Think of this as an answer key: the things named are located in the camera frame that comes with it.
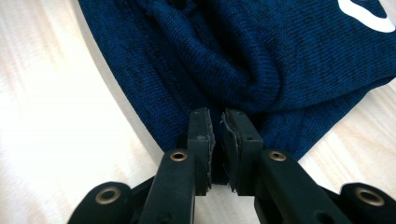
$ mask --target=white print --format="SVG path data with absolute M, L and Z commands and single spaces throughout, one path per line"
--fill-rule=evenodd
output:
M 350 0 L 338 0 L 338 5 L 345 14 L 355 18 L 373 30 L 390 33 L 396 29 L 395 24 L 393 24 L 388 15 L 385 19 L 379 18 L 373 15 L 373 13 L 366 8 L 361 7 Z

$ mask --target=blue knitted garment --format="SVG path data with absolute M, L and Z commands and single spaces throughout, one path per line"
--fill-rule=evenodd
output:
M 348 1 L 386 18 L 375 1 Z M 267 147 L 300 159 L 396 75 L 396 32 L 337 0 L 79 0 L 120 87 L 162 150 L 193 109 L 245 111 Z M 221 152 L 216 152 L 220 160 Z

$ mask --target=navy blue sweater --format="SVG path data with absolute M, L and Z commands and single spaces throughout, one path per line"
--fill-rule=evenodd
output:
M 221 112 L 233 107 L 250 116 L 267 147 L 299 159 L 396 75 L 394 24 L 376 0 L 79 2 L 164 151 L 187 133 L 193 109 L 208 107 L 216 131 Z

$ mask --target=bolt hole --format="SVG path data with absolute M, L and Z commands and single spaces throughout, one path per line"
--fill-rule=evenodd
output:
M 321 211 L 315 213 L 315 218 L 322 224 L 333 224 L 334 219 L 329 215 Z
M 274 161 L 285 161 L 287 158 L 285 154 L 283 154 L 279 151 L 271 151 L 269 156 Z
M 355 195 L 364 203 L 368 203 L 373 206 L 384 205 L 384 199 L 372 190 L 364 188 L 356 188 Z
M 116 187 L 104 188 L 96 194 L 95 200 L 99 204 L 114 203 L 121 196 L 121 191 Z
M 187 154 L 184 152 L 174 152 L 171 154 L 172 161 L 184 161 L 187 158 Z
M 116 192 L 113 191 L 113 190 L 110 190 L 110 191 L 104 192 L 104 193 L 102 194 L 102 198 L 108 200 L 108 199 L 111 199 L 112 197 L 114 197 L 114 195 L 116 195 Z

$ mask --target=wooden table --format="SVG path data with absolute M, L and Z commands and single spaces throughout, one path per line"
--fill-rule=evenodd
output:
M 93 187 L 155 174 L 162 152 L 77 1 L 0 1 L 0 50 L 0 223 L 65 223 Z M 364 182 L 396 198 L 395 96 L 396 81 L 369 92 L 301 165 L 336 192 Z M 252 200 L 215 186 L 197 198 L 195 222 L 257 223 Z

